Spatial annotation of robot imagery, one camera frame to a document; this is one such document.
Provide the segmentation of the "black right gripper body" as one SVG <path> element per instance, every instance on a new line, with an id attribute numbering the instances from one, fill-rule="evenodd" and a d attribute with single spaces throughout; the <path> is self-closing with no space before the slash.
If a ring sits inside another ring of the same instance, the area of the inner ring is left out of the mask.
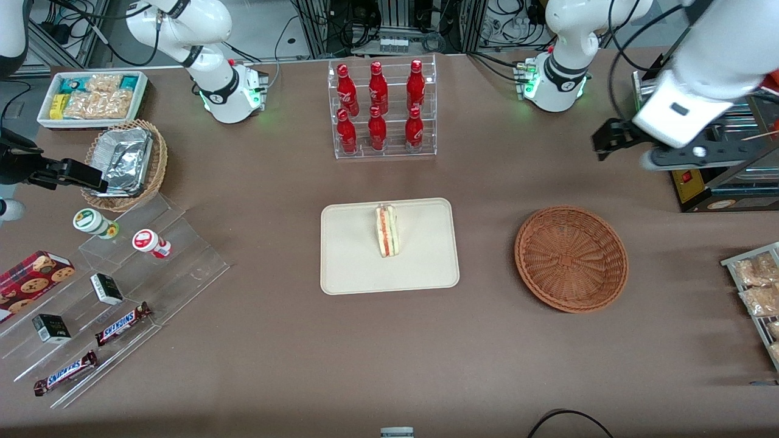
<path id="1" fill-rule="evenodd" d="M 1 184 L 16 185 L 24 183 L 45 189 L 56 189 L 56 183 L 42 178 L 53 177 L 49 169 L 54 160 L 45 158 L 42 149 L 32 141 L 8 128 L 2 128 L 1 144 Z"/>

